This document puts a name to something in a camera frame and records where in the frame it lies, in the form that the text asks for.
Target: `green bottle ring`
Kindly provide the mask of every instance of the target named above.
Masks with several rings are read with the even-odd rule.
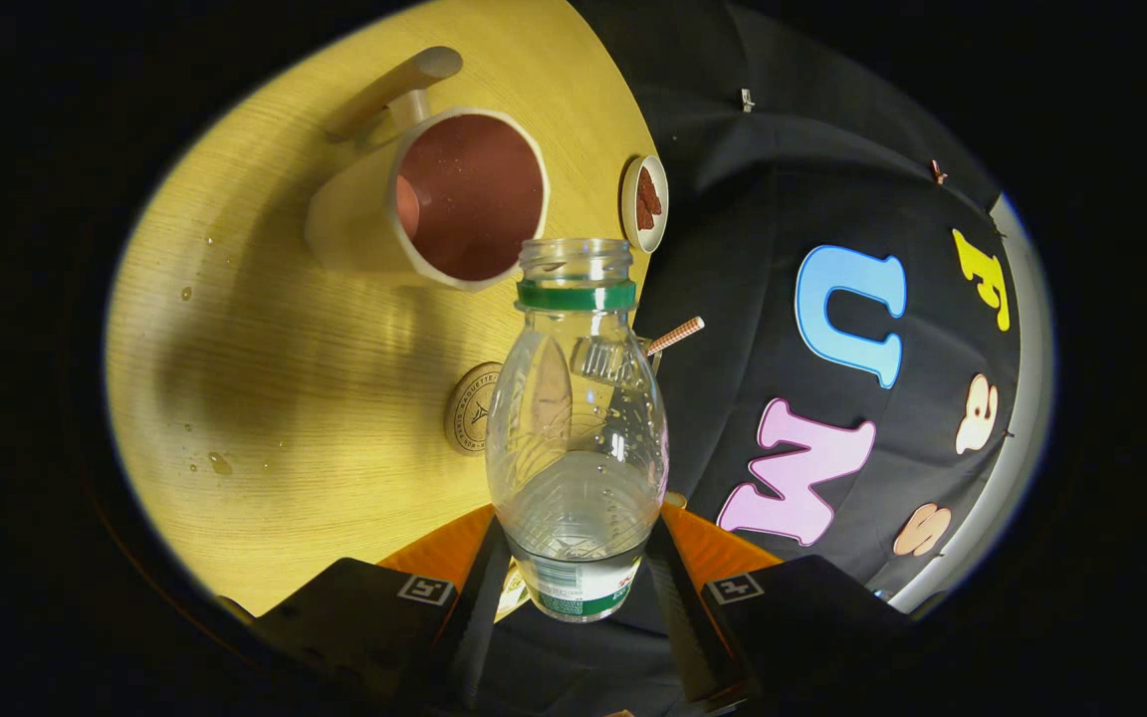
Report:
[[[516,285],[516,298],[529,309],[548,312],[614,312],[633,309],[637,304],[637,282],[624,281],[614,286],[540,287],[532,281]]]

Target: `small bowl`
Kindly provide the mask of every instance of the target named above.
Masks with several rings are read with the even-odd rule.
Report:
[[[640,169],[649,170],[657,200],[661,201],[661,216],[654,217],[654,228],[641,231],[637,221],[637,192],[640,190]],[[645,254],[653,254],[661,244],[661,233],[666,231],[666,215],[670,213],[670,194],[666,192],[666,171],[661,167],[661,159],[654,155],[637,157],[627,164],[627,173],[623,177],[623,231],[627,241]]]

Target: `bottle label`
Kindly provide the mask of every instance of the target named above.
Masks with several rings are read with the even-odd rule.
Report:
[[[568,562],[535,554],[528,558],[522,569],[535,600],[554,613],[588,616],[604,613],[627,598],[641,556],[637,550],[629,550],[593,562]]]

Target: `yellow table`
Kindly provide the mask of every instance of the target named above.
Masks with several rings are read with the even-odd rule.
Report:
[[[301,61],[224,115],[133,231],[109,306],[109,411],[128,480],[203,585],[267,611],[335,559],[377,560],[487,501],[454,452],[455,380],[501,361],[515,282],[392,290],[325,272],[306,202],[385,118],[331,146],[321,119],[428,46],[463,71],[432,111],[510,114],[541,145],[546,236],[622,237],[618,182],[656,154],[614,61],[563,0],[440,0]],[[643,281],[646,257],[634,252]]]

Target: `mug handle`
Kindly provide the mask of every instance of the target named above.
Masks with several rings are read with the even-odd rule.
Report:
[[[428,47],[351,96],[325,122],[330,141],[348,140],[374,117],[392,106],[397,122],[416,124],[427,118],[427,88],[463,69],[463,55],[451,47]]]

